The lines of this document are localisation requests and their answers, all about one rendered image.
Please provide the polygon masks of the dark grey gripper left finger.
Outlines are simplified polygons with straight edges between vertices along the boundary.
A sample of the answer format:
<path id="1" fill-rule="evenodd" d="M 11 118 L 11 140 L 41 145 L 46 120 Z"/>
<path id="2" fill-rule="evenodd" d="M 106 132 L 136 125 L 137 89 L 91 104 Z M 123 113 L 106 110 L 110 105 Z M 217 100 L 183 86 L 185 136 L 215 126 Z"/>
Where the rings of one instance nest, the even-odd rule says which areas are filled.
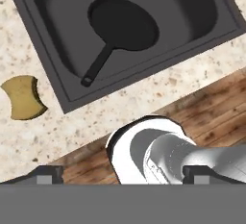
<path id="1" fill-rule="evenodd" d="M 2 182 L 2 185 L 55 185 L 63 183 L 61 165 L 40 165 L 30 173 Z"/>

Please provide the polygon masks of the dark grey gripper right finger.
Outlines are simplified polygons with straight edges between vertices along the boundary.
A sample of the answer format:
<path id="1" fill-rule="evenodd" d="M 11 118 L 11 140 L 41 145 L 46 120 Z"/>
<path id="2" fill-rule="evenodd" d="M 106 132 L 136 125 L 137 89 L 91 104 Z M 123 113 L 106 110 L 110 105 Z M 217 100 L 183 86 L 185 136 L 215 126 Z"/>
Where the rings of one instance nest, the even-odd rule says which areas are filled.
<path id="1" fill-rule="evenodd" d="M 206 165 L 185 165 L 183 167 L 184 185 L 243 185 L 242 181 L 220 175 Z"/>

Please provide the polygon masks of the yellow sponge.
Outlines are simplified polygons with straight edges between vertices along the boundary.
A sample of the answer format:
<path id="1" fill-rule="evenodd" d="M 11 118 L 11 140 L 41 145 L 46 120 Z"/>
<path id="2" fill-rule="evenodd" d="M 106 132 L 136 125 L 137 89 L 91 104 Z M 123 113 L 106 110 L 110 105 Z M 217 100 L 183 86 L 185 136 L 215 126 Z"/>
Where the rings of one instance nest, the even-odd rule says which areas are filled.
<path id="1" fill-rule="evenodd" d="M 5 81 L 1 88 L 11 102 L 12 120 L 30 120 L 48 108 L 42 103 L 37 92 L 37 78 L 31 75 L 19 75 Z"/>

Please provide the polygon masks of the dark grey sink basin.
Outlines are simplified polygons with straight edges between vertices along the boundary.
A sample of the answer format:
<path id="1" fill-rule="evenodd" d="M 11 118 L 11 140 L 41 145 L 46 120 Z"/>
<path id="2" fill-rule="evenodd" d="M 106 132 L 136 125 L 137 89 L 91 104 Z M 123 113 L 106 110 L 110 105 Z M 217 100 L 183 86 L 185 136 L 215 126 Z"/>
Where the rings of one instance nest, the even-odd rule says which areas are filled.
<path id="1" fill-rule="evenodd" d="M 13 0 L 64 112 L 74 111 L 246 33 L 234 0 L 129 0 L 155 19 L 149 49 L 114 51 L 90 87 L 82 79 L 104 47 L 88 19 L 99 0 Z"/>

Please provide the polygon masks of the black frying pan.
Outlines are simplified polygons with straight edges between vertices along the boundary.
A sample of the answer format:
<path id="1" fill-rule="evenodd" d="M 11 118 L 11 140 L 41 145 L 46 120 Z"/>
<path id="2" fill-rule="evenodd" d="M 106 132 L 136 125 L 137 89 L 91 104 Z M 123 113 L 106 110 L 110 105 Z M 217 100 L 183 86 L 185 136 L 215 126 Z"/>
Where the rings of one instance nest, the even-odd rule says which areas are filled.
<path id="1" fill-rule="evenodd" d="M 95 0 L 88 8 L 87 17 L 105 46 L 82 78 L 84 87 L 91 86 L 113 50 L 146 50 L 160 37 L 153 16 L 129 0 Z"/>

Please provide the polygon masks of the white and grey round thing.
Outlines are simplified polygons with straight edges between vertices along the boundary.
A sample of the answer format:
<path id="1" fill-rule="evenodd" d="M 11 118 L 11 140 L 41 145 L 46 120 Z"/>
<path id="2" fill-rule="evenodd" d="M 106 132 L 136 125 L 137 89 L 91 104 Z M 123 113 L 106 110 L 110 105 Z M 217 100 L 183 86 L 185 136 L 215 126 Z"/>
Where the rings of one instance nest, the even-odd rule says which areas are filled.
<path id="1" fill-rule="evenodd" d="M 182 185 L 185 165 L 206 165 L 246 184 L 246 144 L 202 147 L 162 115 L 145 115 L 111 133 L 106 151 L 122 185 Z"/>

